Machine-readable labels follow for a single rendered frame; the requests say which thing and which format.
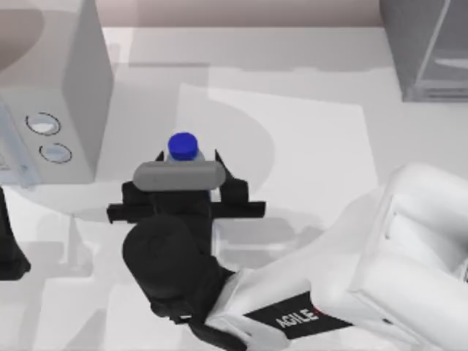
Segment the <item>clear bottle with blue cap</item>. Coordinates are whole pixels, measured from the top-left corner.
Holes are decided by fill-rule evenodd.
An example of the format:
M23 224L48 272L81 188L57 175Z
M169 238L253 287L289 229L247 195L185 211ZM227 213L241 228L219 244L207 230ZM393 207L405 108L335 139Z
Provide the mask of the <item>clear bottle with blue cap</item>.
M197 138L189 132L178 132L170 137L167 143L169 155L173 162L204 161L205 156L199 148Z

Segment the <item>pale grey rounded box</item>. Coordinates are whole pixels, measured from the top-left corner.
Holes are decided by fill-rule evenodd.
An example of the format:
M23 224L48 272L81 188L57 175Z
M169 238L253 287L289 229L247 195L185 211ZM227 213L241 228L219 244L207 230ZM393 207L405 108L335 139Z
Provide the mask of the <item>pale grey rounded box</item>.
M199 191L221 186L226 179L216 161L145 162L134 172L132 182L141 191Z

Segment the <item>small microwave knob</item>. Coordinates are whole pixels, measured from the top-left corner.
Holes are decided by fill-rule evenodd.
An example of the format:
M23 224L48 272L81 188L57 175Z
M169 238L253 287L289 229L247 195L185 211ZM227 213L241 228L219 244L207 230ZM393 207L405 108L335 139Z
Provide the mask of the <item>small microwave knob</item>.
M51 143L39 147L41 157L51 163L64 164L72 159L72 152L65 145L60 143Z

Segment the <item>large microwave knob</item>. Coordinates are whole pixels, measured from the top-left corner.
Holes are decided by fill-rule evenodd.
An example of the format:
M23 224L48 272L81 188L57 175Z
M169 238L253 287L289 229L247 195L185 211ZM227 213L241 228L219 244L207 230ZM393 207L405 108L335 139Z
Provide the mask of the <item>large microwave knob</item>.
M39 112L25 118L26 126L38 135L51 136L61 131L60 121L49 113Z

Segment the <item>glass microwave door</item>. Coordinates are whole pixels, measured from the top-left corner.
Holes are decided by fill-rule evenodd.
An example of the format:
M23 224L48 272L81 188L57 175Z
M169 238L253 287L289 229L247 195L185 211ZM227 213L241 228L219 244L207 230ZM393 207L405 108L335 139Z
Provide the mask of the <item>glass microwave door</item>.
M0 102L0 185L29 188L41 181L7 106Z

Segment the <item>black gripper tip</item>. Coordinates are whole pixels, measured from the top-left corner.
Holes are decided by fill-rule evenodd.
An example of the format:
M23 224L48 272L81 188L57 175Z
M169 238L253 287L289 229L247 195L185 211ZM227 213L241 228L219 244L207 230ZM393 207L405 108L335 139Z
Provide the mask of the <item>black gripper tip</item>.
M20 280L31 270L31 263L15 239L4 190L0 187L0 282Z

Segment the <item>pale microwave oven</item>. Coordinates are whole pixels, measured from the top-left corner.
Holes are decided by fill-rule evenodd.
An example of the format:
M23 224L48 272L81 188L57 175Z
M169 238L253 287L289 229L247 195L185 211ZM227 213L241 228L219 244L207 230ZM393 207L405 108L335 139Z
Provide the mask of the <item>pale microwave oven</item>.
M0 0L0 102L7 106L40 184L94 180L113 92L113 70L95 0ZM25 122L55 116L44 136ZM44 160L39 147L65 145L68 163Z

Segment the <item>grey cabinet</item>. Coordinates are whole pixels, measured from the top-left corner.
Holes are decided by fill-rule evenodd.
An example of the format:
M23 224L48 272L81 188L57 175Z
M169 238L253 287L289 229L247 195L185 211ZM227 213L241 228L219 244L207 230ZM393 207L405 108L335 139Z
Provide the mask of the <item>grey cabinet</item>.
M468 0L380 0L404 102L468 103Z

